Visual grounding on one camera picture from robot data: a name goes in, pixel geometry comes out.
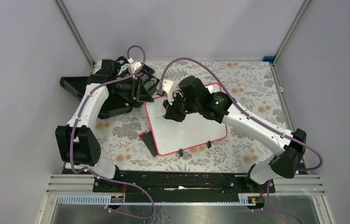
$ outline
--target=white connector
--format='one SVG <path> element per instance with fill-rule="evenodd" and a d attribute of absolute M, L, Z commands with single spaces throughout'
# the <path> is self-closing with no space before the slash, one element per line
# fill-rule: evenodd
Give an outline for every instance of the white connector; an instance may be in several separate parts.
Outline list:
<path fill-rule="evenodd" d="M 86 167 L 87 165 L 81 164 L 81 165 L 75 165 L 75 169 L 81 169 Z M 65 169 L 71 169 L 70 162 L 65 163 Z"/>
<path fill-rule="evenodd" d="M 116 172 L 116 167 L 107 160 L 103 155 L 100 156 L 98 162 L 93 166 L 88 166 L 92 171 L 97 173 L 99 176 L 112 179 Z"/>
<path fill-rule="evenodd" d="M 167 100 L 170 105 L 174 101 L 174 91 L 176 90 L 176 85 L 171 80 L 164 80 L 162 83 L 162 90 L 167 94 Z"/>
<path fill-rule="evenodd" d="M 128 72 L 130 74 L 133 74 L 137 69 L 139 69 L 142 66 L 142 63 L 140 61 L 134 61 L 132 58 L 128 58 Z"/>
<path fill-rule="evenodd" d="M 96 61 L 92 69 L 92 74 L 95 74 L 97 73 L 97 71 L 101 70 L 101 67 L 102 67 L 102 60 Z"/>

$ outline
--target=gray wall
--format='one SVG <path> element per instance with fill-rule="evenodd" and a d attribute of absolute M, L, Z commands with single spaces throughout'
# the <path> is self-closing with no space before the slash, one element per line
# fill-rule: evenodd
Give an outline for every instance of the gray wall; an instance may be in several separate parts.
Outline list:
<path fill-rule="evenodd" d="M 313 1 L 278 70 L 296 125 L 324 157 L 317 171 L 337 224 L 350 223 L 350 0 Z M 308 155 L 309 164 L 316 158 Z"/>
<path fill-rule="evenodd" d="M 88 68 L 54 1 L 0 1 L 0 224 L 35 221 L 78 104 L 59 78 Z"/>
<path fill-rule="evenodd" d="M 150 60 L 261 60 L 275 55 L 302 2 L 64 0 L 96 60 L 124 55 L 133 44 Z"/>

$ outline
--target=metal frame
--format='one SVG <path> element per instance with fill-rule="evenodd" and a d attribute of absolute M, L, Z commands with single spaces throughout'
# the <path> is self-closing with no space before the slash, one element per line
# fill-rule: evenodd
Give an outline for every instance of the metal frame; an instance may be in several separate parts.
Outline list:
<path fill-rule="evenodd" d="M 64 17 L 65 22 L 67 23 L 70 31 L 72 32 L 73 36 L 75 37 L 76 42 L 78 43 L 80 49 L 82 50 L 87 62 L 90 64 L 90 66 L 94 65 L 94 59 L 92 58 L 86 44 L 83 41 L 83 38 L 81 37 L 79 31 L 76 28 L 75 23 L 73 22 L 71 16 L 69 15 L 68 10 L 65 7 L 65 4 L 62 0 L 54 0 L 54 2 L 57 4 L 61 14 Z"/>
<path fill-rule="evenodd" d="M 282 82 L 280 76 L 275 68 L 275 64 L 280 58 L 283 50 L 285 49 L 287 43 L 289 42 L 294 30 L 299 24 L 302 16 L 306 12 L 309 4 L 312 0 L 304 0 L 302 3 L 294 21 L 292 22 L 287 34 L 285 35 L 277 53 L 276 58 L 271 64 L 273 78 L 278 90 L 280 103 L 286 117 L 286 125 L 288 128 L 295 130 L 296 125 L 292 116 L 292 113 L 288 106 L 288 101 L 286 98 L 286 93 L 282 87 Z M 91 69 L 94 66 L 94 59 L 91 56 L 87 46 L 85 45 L 79 31 L 76 28 L 65 4 L 62 0 L 54 0 L 58 5 L 58 8 L 63 15 L 68 27 L 70 28 L 75 40 L 77 41 L 82 53 L 84 54 L 87 62 L 91 65 Z M 308 167 L 307 161 L 303 158 L 306 167 Z M 334 224 L 332 214 L 328 207 L 327 199 L 325 196 L 324 189 L 321 184 L 321 180 L 318 175 L 296 175 L 294 179 L 285 178 L 275 178 L 273 180 L 276 188 L 276 193 L 272 195 L 275 196 L 301 196 L 310 195 L 314 201 L 315 209 L 322 224 Z M 121 193 L 93 193 L 94 176 L 93 175 L 52 175 L 45 199 L 43 204 L 43 210 L 40 213 L 40 217 L 37 223 L 40 224 L 50 224 L 54 216 L 56 206 L 59 203 L 96 203 L 102 204 L 99 198 L 105 198 L 110 195 L 121 195 Z M 165 205 L 247 205 L 245 203 L 245 197 L 257 196 L 258 194 L 239 194 L 240 203 L 165 203 Z M 144 205 L 145 203 L 133 203 L 138 205 Z"/>
<path fill-rule="evenodd" d="M 289 42 L 290 37 L 292 36 L 294 30 L 296 29 L 297 25 L 299 24 L 301 18 L 303 17 L 304 13 L 306 12 L 306 10 L 311 2 L 312 2 L 312 0 L 304 0 L 304 2 L 301 4 L 299 11 L 297 12 L 292 24 L 290 25 L 289 30 L 287 31 L 287 33 L 285 35 L 285 38 L 283 39 L 280 47 L 278 48 L 277 53 L 275 54 L 275 59 L 274 59 L 273 64 L 276 64 L 278 59 L 282 55 L 282 52 L 284 51 L 287 43 Z"/>
<path fill-rule="evenodd" d="M 321 223 L 333 223 L 330 219 L 330 211 L 325 203 L 326 196 L 318 175 L 296 175 L 293 179 L 277 177 L 273 179 L 276 193 L 272 196 L 311 196 L 314 201 L 316 212 Z M 50 224 L 58 204 L 93 204 L 111 205 L 107 203 L 110 196 L 121 195 L 121 193 L 95 193 L 93 175 L 52 175 L 46 191 L 45 209 L 40 218 L 40 224 Z M 167 206 L 247 206 L 248 196 L 259 194 L 239 194 L 239 203 L 155 203 Z M 124 205 L 146 205 L 150 203 L 123 203 Z"/>

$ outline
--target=whiteboard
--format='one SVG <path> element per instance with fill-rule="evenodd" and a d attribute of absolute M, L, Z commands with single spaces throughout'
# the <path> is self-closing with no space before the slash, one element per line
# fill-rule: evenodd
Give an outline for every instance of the whiteboard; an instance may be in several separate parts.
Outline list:
<path fill-rule="evenodd" d="M 303 0 L 63 0 L 95 60 L 274 56 Z M 134 58 L 141 59 L 137 50 Z"/>
<path fill-rule="evenodd" d="M 209 84 L 210 92 L 221 91 L 220 85 Z M 163 107 L 166 97 L 155 98 L 152 103 L 145 103 L 147 117 L 152 130 L 154 143 L 159 155 L 178 152 L 207 144 L 208 141 L 224 139 L 227 136 L 227 126 L 213 120 L 207 120 L 198 113 L 186 115 L 183 122 L 164 119 Z"/>

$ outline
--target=table surface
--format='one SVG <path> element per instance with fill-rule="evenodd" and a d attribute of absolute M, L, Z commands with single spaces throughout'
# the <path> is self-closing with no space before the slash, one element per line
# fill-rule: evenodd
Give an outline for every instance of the table surface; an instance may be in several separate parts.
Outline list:
<path fill-rule="evenodd" d="M 146 64 L 159 77 L 169 62 L 147 61 Z M 206 61 L 203 64 L 217 74 L 232 96 L 248 110 L 275 125 L 286 127 L 269 63 Z M 200 78 L 204 84 L 216 82 L 207 71 L 188 61 L 173 64 L 165 79 L 179 83 L 190 75 Z M 228 126 L 227 137 L 212 143 L 211 148 L 187 149 L 183 157 L 178 153 L 153 157 L 138 137 L 150 129 L 144 105 L 127 114 L 97 119 L 94 128 L 101 145 L 101 156 L 123 170 L 246 173 L 251 165 L 272 154 L 254 138 Z"/>

